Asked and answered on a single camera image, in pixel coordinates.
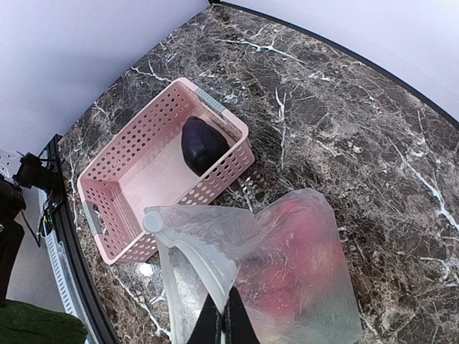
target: ziplock bag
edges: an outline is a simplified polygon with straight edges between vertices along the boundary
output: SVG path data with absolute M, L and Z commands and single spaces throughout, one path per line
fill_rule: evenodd
M 207 295 L 222 314 L 234 285 L 262 344 L 352 343 L 361 323 L 333 209 L 312 189 L 257 215 L 221 206 L 145 209 L 155 234 L 173 344 L 185 344 Z

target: dark green object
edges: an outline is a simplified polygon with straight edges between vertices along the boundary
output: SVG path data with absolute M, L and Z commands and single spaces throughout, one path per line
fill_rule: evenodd
M 206 173 L 230 149 L 223 135 L 198 117 L 188 117 L 181 131 L 185 163 L 198 176 Z
M 83 344 L 87 330 L 73 315 L 19 301 L 0 307 L 1 344 Z

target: plastic basket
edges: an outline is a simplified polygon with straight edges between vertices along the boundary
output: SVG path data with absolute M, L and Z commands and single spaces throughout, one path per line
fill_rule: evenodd
M 223 134 L 230 150 L 198 177 L 185 164 L 181 129 L 197 116 Z M 142 228 L 149 206 L 212 202 L 254 161 L 247 126 L 186 78 L 145 106 L 78 178 L 90 230 L 103 260 L 145 262 L 157 251 Z

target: eggplant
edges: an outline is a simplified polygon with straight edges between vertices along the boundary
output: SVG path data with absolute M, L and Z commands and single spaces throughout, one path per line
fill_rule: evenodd
M 223 135 L 202 119 L 190 116 L 181 129 L 181 152 L 186 165 L 202 176 L 228 150 Z

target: dark marble table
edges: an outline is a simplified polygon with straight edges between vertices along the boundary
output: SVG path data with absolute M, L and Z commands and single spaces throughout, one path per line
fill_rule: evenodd
M 103 263 L 76 179 L 171 80 L 249 126 L 257 162 L 214 203 L 263 209 L 312 187 L 334 207 L 362 343 L 459 343 L 459 132 L 373 69 L 300 32 L 214 6 L 120 77 L 60 142 L 95 286 L 123 343 L 167 343 L 158 257 Z

